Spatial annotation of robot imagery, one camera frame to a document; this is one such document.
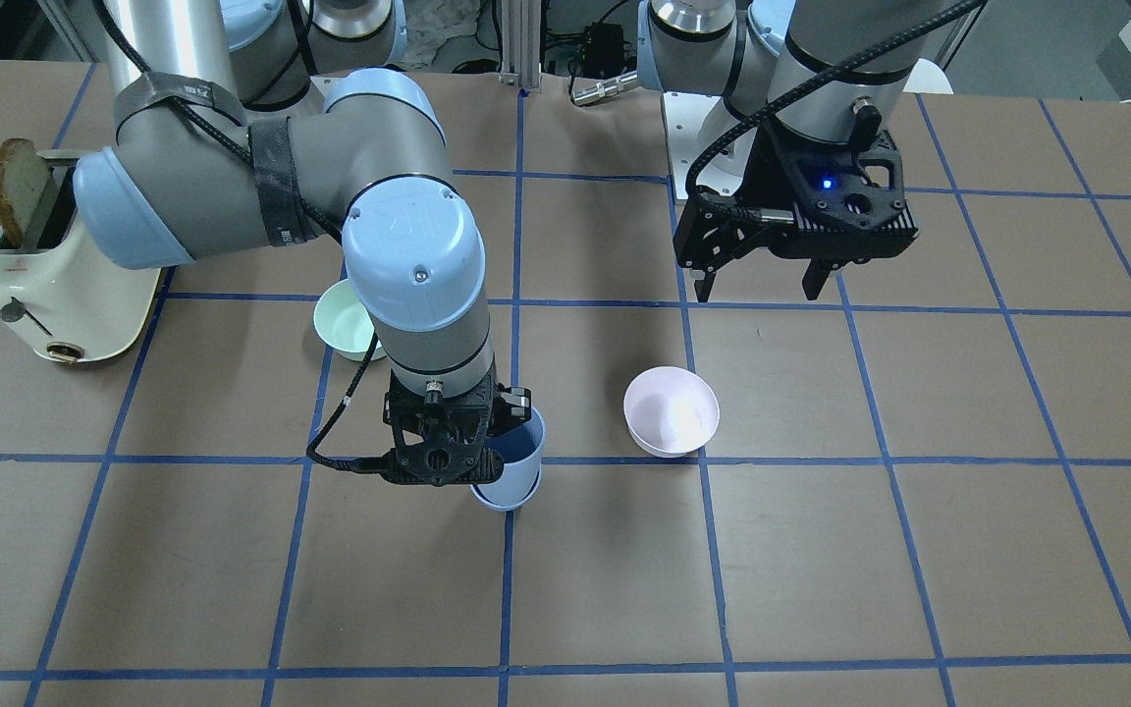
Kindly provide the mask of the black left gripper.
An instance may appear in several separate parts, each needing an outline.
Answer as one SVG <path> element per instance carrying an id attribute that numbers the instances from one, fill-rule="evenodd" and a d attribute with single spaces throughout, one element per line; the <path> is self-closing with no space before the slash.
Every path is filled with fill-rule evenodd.
<path id="1" fill-rule="evenodd" d="M 679 267 L 694 270 L 697 301 L 710 301 L 717 271 L 757 247 L 809 260 L 800 286 L 815 301 L 845 262 L 896 258 L 915 242 L 920 224 L 888 130 L 858 150 L 776 126 L 756 133 L 736 193 L 708 190 L 691 200 L 674 232 Z"/>

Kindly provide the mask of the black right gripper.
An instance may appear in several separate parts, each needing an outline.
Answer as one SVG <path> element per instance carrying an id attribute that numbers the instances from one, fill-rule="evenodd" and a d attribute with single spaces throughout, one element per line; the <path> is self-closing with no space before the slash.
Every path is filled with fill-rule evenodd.
<path id="1" fill-rule="evenodd" d="M 480 486 L 502 478 L 506 460 L 487 439 L 508 433 L 530 419 L 530 390 L 481 379 L 452 398 L 440 391 L 418 395 L 399 379 L 390 380 L 383 421 L 394 447 L 377 458 L 382 478 L 402 486 Z"/>

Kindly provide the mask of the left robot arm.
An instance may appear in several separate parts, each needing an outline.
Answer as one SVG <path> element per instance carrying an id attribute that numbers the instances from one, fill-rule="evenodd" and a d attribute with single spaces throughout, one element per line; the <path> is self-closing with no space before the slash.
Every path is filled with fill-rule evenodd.
<path id="1" fill-rule="evenodd" d="M 917 238 L 888 120 L 930 32 L 975 1 L 644 1 L 637 68 L 575 92 L 575 106 L 629 86 L 715 95 L 734 126 L 687 167 L 679 267 L 711 295 L 723 267 L 762 247 L 808 261 L 817 299 L 851 262 Z"/>

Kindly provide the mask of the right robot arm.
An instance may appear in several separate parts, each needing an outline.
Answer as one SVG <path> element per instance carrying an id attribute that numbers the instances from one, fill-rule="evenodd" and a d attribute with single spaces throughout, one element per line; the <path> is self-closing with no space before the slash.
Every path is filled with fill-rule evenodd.
<path id="1" fill-rule="evenodd" d="M 490 439 L 530 419 L 530 393 L 498 380 L 485 245 L 420 85 L 360 68 L 316 115 L 251 120 L 219 3 L 93 8 L 137 72 L 118 84 L 116 143 L 75 170 L 78 213 L 102 253 L 154 269 L 328 234 L 391 365 L 394 445 L 333 460 L 313 440 L 310 459 L 404 486 L 502 478 Z"/>

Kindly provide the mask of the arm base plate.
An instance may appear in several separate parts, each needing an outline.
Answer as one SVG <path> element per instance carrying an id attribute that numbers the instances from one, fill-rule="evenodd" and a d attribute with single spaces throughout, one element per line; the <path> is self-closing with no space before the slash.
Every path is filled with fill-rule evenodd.
<path id="1" fill-rule="evenodd" d="M 663 94 L 666 147 L 673 171 L 674 198 L 687 201 L 687 171 L 715 138 L 726 133 L 739 121 L 732 117 L 717 95 L 683 92 Z M 697 183 L 716 193 L 734 195 L 742 184 L 748 159 L 758 130 L 750 130 L 729 143 L 697 176 Z"/>

